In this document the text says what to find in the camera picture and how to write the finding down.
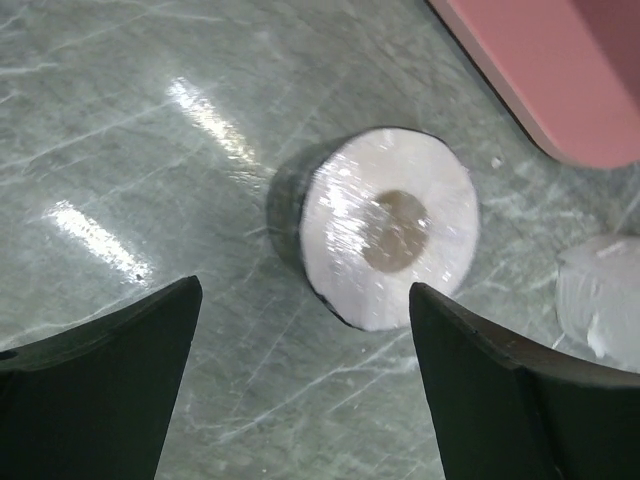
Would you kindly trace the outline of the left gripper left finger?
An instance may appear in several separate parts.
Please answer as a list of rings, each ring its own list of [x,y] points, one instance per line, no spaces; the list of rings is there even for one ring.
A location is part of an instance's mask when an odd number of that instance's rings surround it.
[[[197,277],[1,353],[4,479],[152,479],[202,303]]]

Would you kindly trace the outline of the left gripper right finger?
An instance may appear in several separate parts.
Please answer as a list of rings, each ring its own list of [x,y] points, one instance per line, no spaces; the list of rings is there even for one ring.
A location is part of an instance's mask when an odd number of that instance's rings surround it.
[[[424,283],[413,342],[449,479],[635,479],[639,377],[555,351]]]

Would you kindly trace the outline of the black label roll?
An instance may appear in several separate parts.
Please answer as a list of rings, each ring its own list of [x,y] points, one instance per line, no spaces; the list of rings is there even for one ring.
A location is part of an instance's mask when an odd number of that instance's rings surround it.
[[[422,282],[454,294],[480,237],[468,170],[440,138],[384,126],[311,146],[274,174],[269,237],[281,260],[343,323],[409,324]]]

